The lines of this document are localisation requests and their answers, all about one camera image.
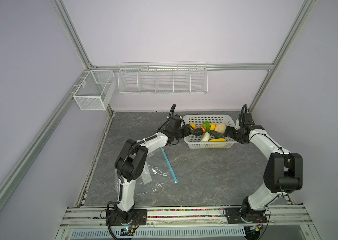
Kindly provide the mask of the clear zip top bag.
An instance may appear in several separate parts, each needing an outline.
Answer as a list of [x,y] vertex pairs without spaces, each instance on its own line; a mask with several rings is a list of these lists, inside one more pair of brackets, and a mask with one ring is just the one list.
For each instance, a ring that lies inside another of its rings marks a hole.
[[141,176],[136,181],[135,198],[158,194],[165,187],[177,185],[178,179],[163,147],[149,153]]

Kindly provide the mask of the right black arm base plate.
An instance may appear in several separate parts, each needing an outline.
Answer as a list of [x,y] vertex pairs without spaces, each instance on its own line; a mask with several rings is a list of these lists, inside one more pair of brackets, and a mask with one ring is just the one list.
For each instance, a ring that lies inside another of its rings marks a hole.
[[265,211],[242,210],[241,207],[225,208],[223,215],[229,224],[265,224],[268,223]]

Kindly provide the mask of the black toy avocado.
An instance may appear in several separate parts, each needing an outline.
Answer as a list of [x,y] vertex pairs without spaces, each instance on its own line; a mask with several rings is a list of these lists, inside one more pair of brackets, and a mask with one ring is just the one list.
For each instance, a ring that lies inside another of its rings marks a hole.
[[194,136],[202,136],[204,134],[204,132],[201,128],[196,128],[192,131],[192,134]]

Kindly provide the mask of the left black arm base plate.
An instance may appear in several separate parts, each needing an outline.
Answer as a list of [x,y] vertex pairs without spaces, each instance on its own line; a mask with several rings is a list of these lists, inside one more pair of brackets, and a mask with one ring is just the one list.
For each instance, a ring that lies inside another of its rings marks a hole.
[[128,212],[117,210],[110,210],[109,216],[110,226],[121,225],[141,225],[147,224],[148,210],[147,209],[131,209]]

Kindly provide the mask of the white plastic perforated basket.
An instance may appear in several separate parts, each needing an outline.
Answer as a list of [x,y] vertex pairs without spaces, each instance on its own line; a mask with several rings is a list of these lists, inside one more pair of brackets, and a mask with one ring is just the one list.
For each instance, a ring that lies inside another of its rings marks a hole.
[[195,130],[194,134],[184,138],[190,149],[225,149],[237,143],[222,135],[228,127],[235,127],[228,115],[186,115],[183,120]]

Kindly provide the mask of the orange yellow toy fruit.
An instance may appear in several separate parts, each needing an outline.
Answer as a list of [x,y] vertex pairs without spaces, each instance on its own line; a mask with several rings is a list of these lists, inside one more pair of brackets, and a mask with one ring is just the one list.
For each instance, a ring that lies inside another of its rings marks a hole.
[[196,129],[196,125],[195,125],[195,124],[190,123],[189,125],[191,126],[191,128],[192,128],[193,130]]

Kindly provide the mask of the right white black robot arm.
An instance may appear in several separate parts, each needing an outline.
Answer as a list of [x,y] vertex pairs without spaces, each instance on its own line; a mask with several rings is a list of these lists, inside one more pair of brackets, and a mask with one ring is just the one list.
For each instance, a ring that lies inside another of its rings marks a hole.
[[264,127],[256,125],[246,104],[241,108],[236,126],[227,127],[223,135],[243,145],[253,143],[268,158],[263,184],[241,204],[240,215],[244,221],[254,221],[277,198],[302,188],[302,156],[283,148]]

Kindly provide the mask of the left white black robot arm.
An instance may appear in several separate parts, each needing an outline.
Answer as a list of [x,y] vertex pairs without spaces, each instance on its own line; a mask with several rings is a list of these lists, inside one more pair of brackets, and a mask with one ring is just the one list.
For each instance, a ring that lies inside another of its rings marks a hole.
[[148,154],[192,134],[191,125],[174,113],[175,107],[173,104],[166,121],[155,134],[139,141],[127,140],[115,161],[119,196],[116,202],[109,204],[114,205],[116,217],[124,223],[131,222],[134,217],[136,181],[143,173]]

